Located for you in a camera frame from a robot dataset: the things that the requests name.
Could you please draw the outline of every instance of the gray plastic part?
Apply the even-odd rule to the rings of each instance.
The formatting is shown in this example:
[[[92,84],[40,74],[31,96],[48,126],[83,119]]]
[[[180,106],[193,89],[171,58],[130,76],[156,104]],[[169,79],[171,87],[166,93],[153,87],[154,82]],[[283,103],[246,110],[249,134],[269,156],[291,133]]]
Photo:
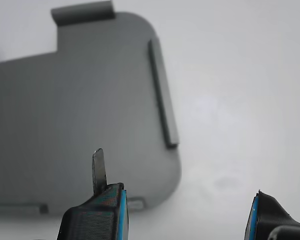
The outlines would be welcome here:
[[[168,148],[174,148],[179,144],[179,136],[173,112],[167,74],[162,56],[161,46],[158,38],[149,42],[149,55],[152,66],[154,85],[161,116],[161,123]]]
[[[176,189],[181,163],[161,127],[155,31],[131,13],[71,25],[58,14],[57,52],[0,63],[0,203],[43,203],[51,214],[84,203],[91,156],[103,148],[108,184],[124,183],[137,210],[157,206]]]
[[[51,11],[51,14],[58,27],[115,18],[110,1],[56,8]]]

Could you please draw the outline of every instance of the textured black surface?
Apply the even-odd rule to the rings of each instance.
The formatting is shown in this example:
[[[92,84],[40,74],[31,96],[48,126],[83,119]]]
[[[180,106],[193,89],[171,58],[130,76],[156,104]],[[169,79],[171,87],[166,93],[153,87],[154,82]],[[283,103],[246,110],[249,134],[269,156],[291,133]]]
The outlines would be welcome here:
[[[300,240],[300,227],[278,226],[269,235],[269,240]]]
[[[257,220],[255,230],[255,240],[266,240],[273,229],[278,226],[300,227],[300,223],[295,221],[277,202],[277,200],[259,191]]]
[[[57,240],[116,240],[123,188],[123,183],[108,185],[100,195],[66,211]]]

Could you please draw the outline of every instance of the metal tip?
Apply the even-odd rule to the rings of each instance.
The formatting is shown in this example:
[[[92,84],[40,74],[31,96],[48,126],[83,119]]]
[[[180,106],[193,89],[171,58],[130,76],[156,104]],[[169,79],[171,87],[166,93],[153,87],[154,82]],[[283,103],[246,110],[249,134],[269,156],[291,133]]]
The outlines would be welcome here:
[[[99,195],[107,188],[105,158],[102,148],[99,148],[92,155],[92,183],[93,194],[95,196]]]

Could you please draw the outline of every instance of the white surface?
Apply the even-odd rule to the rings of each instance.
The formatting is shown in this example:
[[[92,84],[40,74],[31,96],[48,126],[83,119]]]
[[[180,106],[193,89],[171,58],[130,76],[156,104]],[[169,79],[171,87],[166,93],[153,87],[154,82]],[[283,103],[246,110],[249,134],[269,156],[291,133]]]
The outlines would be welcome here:
[[[0,0],[0,61],[56,50],[51,8],[84,0]],[[162,43],[182,179],[130,216],[129,239],[242,239],[253,197],[300,221],[300,0],[115,0]],[[0,220],[1,239],[55,239],[58,219]]]

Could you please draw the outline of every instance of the plastic lip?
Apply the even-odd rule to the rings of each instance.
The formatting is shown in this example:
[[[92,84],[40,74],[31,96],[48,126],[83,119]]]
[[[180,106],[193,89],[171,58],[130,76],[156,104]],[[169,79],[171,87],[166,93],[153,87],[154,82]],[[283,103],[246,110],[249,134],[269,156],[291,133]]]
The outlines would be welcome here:
[[[252,218],[250,223],[250,234],[248,240],[254,240],[255,239],[255,232],[256,232],[256,225],[257,225],[257,212],[258,212],[258,202],[259,197],[256,196],[252,205]]]
[[[127,200],[127,192],[126,190],[122,190],[121,193],[121,203],[120,203],[120,217],[119,217],[119,226],[118,226],[118,240],[123,240],[124,237],[124,220],[125,220],[125,210],[126,210],[126,200]]]

